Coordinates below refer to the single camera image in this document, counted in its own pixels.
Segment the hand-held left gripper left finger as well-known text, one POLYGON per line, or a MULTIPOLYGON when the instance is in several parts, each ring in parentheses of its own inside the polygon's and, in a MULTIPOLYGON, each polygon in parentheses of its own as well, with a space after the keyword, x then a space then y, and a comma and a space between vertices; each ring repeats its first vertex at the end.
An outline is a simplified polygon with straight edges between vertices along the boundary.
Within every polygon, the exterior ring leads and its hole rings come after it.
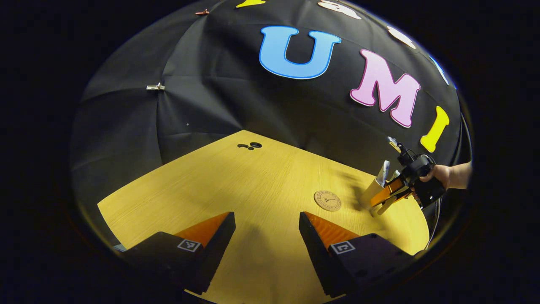
POLYGON ((119 254, 148 281, 200 295, 210 288, 235 230, 235 213, 224 212, 177 233, 156 232, 119 254))

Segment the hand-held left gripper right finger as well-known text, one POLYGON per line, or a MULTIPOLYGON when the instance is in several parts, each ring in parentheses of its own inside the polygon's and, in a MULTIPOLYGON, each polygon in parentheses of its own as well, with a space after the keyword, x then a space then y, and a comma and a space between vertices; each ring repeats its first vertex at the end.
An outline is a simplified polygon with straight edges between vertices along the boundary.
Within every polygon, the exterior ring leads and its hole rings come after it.
POLYGON ((299 231, 326 295, 375 290, 416 260, 376 233, 358 235, 310 212, 299 215, 299 231))

